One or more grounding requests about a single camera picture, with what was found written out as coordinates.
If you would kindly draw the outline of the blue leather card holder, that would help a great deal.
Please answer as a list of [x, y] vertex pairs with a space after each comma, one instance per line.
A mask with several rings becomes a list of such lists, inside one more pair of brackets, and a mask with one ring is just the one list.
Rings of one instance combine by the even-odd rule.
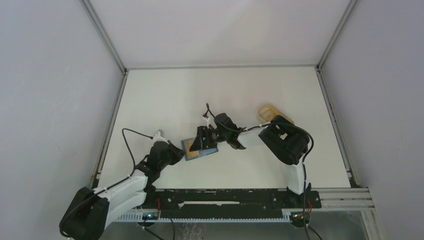
[[182, 150], [185, 152], [184, 158], [187, 162], [219, 152], [217, 147], [211, 149], [190, 151], [190, 147], [192, 146], [194, 141], [195, 138], [188, 138], [181, 141]]

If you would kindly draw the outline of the gold magnetic stripe card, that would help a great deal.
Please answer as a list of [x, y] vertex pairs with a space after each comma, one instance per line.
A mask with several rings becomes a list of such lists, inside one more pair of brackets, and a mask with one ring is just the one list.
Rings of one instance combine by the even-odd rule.
[[200, 156], [200, 152], [198, 150], [191, 150], [194, 141], [194, 138], [189, 138], [182, 142], [182, 145], [185, 149], [185, 158], [187, 161], [196, 159]]

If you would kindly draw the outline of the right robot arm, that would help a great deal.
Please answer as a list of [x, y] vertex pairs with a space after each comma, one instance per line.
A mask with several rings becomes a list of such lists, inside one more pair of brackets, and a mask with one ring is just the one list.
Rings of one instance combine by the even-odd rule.
[[238, 127], [226, 113], [213, 116], [213, 121], [214, 126], [198, 126], [195, 138], [182, 142], [187, 153], [216, 150], [222, 142], [235, 150], [265, 145], [288, 167], [289, 203], [295, 208], [308, 203], [306, 189], [309, 183], [303, 167], [304, 157], [313, 146], [308, 132], [282, 115], [275, 115], [270, 121], [251, 128]]

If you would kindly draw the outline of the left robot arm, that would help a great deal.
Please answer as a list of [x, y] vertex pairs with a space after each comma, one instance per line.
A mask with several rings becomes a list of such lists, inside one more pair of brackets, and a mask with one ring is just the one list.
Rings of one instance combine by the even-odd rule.
[[169, 140], [156, 141], [132, 172], [111, 186], [77, 191], [59, 223], [59, 232], [74, 240], [98, 240], [107, 226], [130, 209], [153, 207], [157, 196], [153, 183], [167, 166], [177, 164], [185, 151]]

